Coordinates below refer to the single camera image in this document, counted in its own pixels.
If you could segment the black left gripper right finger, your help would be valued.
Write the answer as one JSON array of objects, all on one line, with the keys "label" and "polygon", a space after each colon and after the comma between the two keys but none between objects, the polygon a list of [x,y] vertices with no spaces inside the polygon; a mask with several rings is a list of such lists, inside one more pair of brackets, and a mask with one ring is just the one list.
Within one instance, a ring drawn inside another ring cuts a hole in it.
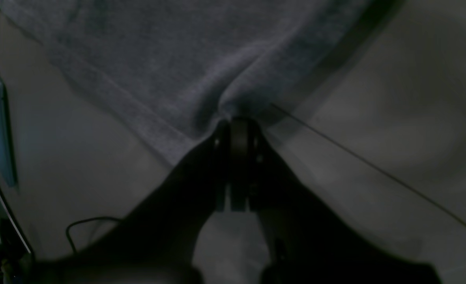
[{"label": "black left gripper right finger", "polygon": [[305,187],[247,118],[231,122],[232,207],[256,212],[272,262],[262,284],[440,284],[435,268],[373,245]]}]

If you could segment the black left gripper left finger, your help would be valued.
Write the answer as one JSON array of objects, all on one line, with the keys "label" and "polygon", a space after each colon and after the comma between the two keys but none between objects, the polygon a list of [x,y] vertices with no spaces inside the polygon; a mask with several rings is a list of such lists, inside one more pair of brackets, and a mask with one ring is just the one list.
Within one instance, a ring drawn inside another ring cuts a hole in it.
[{"label": "black left gripper left finger", "polygon": [[201,284],[192,264],[200,230],[215,211],[217,158],[229,123],[192,149],[163,183],[101,239],[62,260],[37,263],[33,284]]}]

